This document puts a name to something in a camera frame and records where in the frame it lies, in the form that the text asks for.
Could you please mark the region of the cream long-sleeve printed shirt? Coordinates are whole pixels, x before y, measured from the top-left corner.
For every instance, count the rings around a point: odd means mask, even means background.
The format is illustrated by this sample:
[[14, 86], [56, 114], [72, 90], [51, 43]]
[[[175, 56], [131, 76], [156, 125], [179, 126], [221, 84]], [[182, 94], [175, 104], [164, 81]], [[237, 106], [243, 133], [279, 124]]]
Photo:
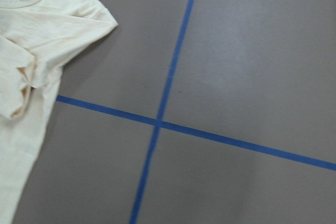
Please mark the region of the cream long-sleeve printed shirt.
[[13, 221], [64, 65], [116, 27], [99, 0], [1, 0], [1, 223]]

